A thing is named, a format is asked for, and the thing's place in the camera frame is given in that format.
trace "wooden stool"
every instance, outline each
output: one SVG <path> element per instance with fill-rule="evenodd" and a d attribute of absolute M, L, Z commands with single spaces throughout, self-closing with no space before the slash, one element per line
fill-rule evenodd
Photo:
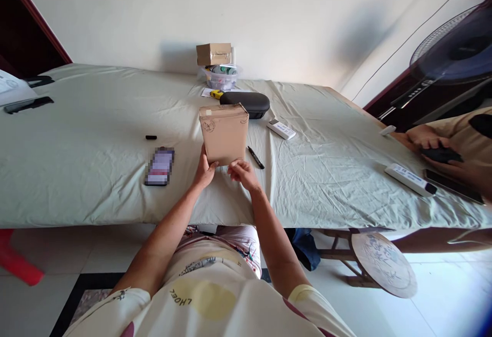
<path fill-rule="evenodd" d="M 359 233 L 354 229 L 324 229 L 323 233 L 334 237 L 335 241 L 330 250 L 319 250 L 320 257 L 340 260 L 354 272 L 354 277 L 346 277 L 351 286 L 382 288 L 404 299 L 417 293 L 417 280 L 412 267 L 401 251 L 386 237 L 379 233 Z M 350 250 L 336 248 L 339 238 L 348 240 Z M 362 272 L 358 272 L 347 261 L 356 261 Z"/>

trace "light green tablecloth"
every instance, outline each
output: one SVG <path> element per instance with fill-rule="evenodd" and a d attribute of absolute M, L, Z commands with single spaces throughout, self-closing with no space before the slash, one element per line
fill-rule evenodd
<path fill-rule="evenodd" d="M 0 113 L 0 227 L 158 222 L 193 180 L 202 144 L 195 76 L 121 67 L 68 65 L 36 88 L 54 104 Z M 486 208 L 440 189 L 422 198 L 386 175 L 391 163 L 420 174 L 424 164 L 369 117 L 322 87 L 240 81 L 268 96 L 250 120 L 248 145 L 265 165 L 257 175 L 284 227 L 491 227 Z M 285 141 L 276 118 L 297 131 Z M 145 140 L 157 135 L 157 140 Z M 174 147 L 170 184 L 144 186 L 158 146 Z M 247 158 L 256 166 L 253 159 Z M 193 223 L 253 223 L 250 199 L 220 168 L 198 200 Z"/>

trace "electrical wire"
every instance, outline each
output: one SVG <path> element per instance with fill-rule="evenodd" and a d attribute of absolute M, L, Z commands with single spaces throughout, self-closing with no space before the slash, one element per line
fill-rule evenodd
<path fill-rule="evenodd" d="M 411 34 L 411 35 L 410 35 L 410 36 L 409 36 L 409 37 L 408 37 L 408 38 L 407 38 L 407 39 L 403 42 L 403 44 L 401 44 L 401 45 L 398 47 L 398 49 L 397 49 L 397 50 L 395 50 L 395 51 L 394 51 L 394 53 L 393 53 L 392 55 L 390 55 L 390 56 L 389 56 L 389 58 L 388 58 L 388 59 L 387 59 L 387 60 L 386 60 L 386 61 L 385 61 L 382 65 L 380 65 L 380 66 L 379 66 L 379 68 L 376 70 L 376 72 L 374 72 L 374 73 L 373 73 L 373 75 L 372 75 L 372 76 L 371 76 L 371 77 L 370 77 L 370 78 L 369 78 L 369 79 L 365 82 L 365 84 L 364 84 L 364 85 L 362 85 L 361 89 L 359 90 L 359 92 L 357 93 L 357 95 L 355 95 L 355 96 L 354 96 L 354 98 L 352 99 L 352 101 L 354 101 L 354 100 L 357 98 L 357 96 L 359 96 L 359 94 L 360 94 L 360 93 L 361 93 L 361 91 L 364 89 L 364 87 L 367 85 L 367 83 L 368 83 L 368 82 L 369 82 L 369 81 L 370 81 L 370 80 L 371 80 L 371 79 L 372 79 L 372 78 L 376 75 L 376 73 L 378 73 L 378 72 L 379 72 L 379 70 L 380 70 L 381 68 L 383 68 L 383 66 L 384 66 L 386 63 L 388 63 L 388 62 L 389 62 L 389 60 L 393 57 L 393 55 L 395 55 L 395 54 L 396 54 L 396 53 L 397 53 L 397 52 L 398 52 L 398 51 L 399 51 L 399 50 L 403 47 L 403 45 L 405 45 L 405 44 L 407 43 L 407 41 L 408 41 L 408 40 L 410 40 L 410 39 L 411 39 L 411 37 L 412 37 L 412 36 L 413 36 L 413 35 L 414 35 L 414 34 L 415 34 L 415 33 L 416 33 L 416 32 L 417 32 L 417 31 L 418 31 L 418 30 L 419 30 L 419 29 L 423 26 L 423 25 L 425 25 L 425 24 L 426 24 L 426 23 L 427 23 L 427 22 L 428 22 L 428 21 L 429 21 L 432 17 L 434 17 L 434 16 L 436 15 L 436 13 L 437 13 L 437 12 L 439 12 L 439 11 L 441 10 L 441 8 L 442 8 L 442 7 L 444 7 L 444 6 L 447 4 L 447 2 L 449 2 L 449 1 L 450 1 L 450 0 L 446 0 L 446 1 L 444 2 L 444 4 L 443 4 L 443 5 L 441 5 L 441 6 L 437 9 L 437 11 L 435 11 L 435 12 L 434 12 L 434 13 L 433 13 L 433 14 L 432 14 L 432 15 L 431 15 L 428 19 L 426 19 L 426 20 L 425 20 L 425 21 L 424 21 L 424 22 L 423 22 L 423 23 L 422 23 L 419 27 L 417 27 L 417 29 L 416 29 L 414 32 L 412 32 L 412 34 Z"/>
<path fill-rule="evenodd" d="M 473 242 L 473 243 L 479 243 L 481 245 L 492 245 L 491 243 L 486 243 L 486 242 L 480 242 L 480 241 L 473 241 L 473 240 L 463 240 L 463 241 L 458 241 L 459 239 L 465 237 L 466 235 L 474 232 L 474 231 L 477 231 L 478 229 L 469 229 L 468 231 L 465 231 L 463 232 L 462 234 L 460 234 L 457 238 L 455 239 L 452 239 L 452 240 L 449 240 L 447 243 L 449 245 L 454 245 L 454 244 L 458 244 L 458 243 L 466 243 L 466 242 Z"/>

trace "white document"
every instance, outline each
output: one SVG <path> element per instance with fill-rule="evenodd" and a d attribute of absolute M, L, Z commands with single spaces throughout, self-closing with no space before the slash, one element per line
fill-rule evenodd
<path fill-rule="evenodd" d="M 29 84 L 0 70 L 0 106 L 37 98 Z"/>
<path fill-rule="evenodd" d="M 212 91 L 214 91 L 214 89 L 204 88 L 201 95 L 204 97 L 210 97 L 210 98 L 214 99 L 214 97 L 210 95 L 210 93 Z M 239 92 L 239 91 L 240 92 L 251 92 L 251 90 L 240 90 L 240 89 L 226 90 L 224 92 Z"/>

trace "hand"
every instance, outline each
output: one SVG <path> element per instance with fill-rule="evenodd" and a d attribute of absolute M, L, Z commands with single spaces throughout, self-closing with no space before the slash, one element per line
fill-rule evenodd
<path fill-rule="evenodd" d="M 214 178 L 215 169 L 219 166 L 219 162 L 214 162 L 209 165 L 207 161 L 207 154 L 205 152 L 205 145 L 201 146 L 200 160 L 198 161 L 198 167 L 196 169 L 195 179 L 193 180 L 193 186 L 197 186 L 201 189 L 207 187 L 212 178 Z"/>
<path fill-rule="evenodd" d="M 438 149 L 440 148 L 440 145 L 444 148 L 449 148 L 451 146 L 448 138 L 441 137 L 433 133 L 419 135 L 418 137 L 412 139 L 412 142 L 416 146 L 424 149 Z"/>
<path fill-rule="evenodd" d="M 436 167 L 442 173 L 456 178 L 463 183 L 475 187 L 481 187 L 485 184 L 486 173 L 484 172 L 483 168 L 479 167 L 476 164 L 473 164 L 471 162 L 459 162 L 455 160 L 450 160 L 448 164 L 445 164 L 433 161 L 432 159 L 427 158 L 425 155 L 422 156 L 430 165 Z"/>
<path fill-rule="evenodd" d="M 253 167 L 242 159 L 236 159 L 229 164 L 227 173 L 231 175 L 233 181 L 241 182 L 244 188 L 250 192 L 262 189 Z"/>

